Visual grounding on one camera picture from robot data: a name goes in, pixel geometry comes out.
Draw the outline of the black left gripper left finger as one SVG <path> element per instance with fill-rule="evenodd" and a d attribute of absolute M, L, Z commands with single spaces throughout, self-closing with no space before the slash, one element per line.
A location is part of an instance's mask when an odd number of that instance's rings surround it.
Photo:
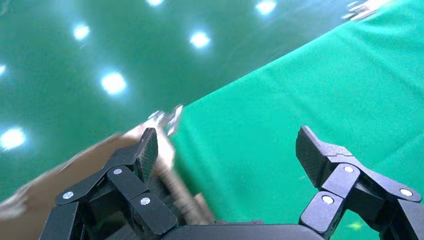
<path fill-rule="evenodd" d="M 148 187 L 157 157 L 157 132 L 149 127 L 138 143 L 119 148 L 99 171 L 56 196 L 40 238 L 93 239 L 92 227 L 121 212 L 140 240 L 161 239 L 177 217 Z"/>

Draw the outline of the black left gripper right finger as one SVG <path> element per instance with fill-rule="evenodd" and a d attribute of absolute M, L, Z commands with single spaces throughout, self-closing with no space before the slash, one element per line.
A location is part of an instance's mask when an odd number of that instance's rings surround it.
<path fill-rule="evenodd" d="M 351 211 L 381 240 L 423 239 L 424 206 L 414 189 L 370 170 L 345 147 L 321 141 L 307 126 L 298 131 L 295 155 L 317 189 L 300 225 L 328 240 Z"/>

